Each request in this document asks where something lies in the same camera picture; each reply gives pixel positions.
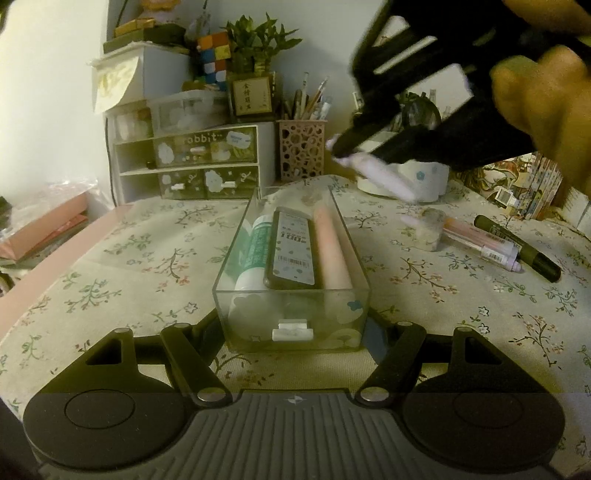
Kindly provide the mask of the person right hand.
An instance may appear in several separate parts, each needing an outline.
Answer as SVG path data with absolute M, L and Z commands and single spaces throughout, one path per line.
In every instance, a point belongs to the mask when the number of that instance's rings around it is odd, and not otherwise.
M 590 69 L 571 49 L 558 46 L 534 62 L 516 56 L 491 71 L 501 115 L 528 134 L 562 175 L 590 194 Z

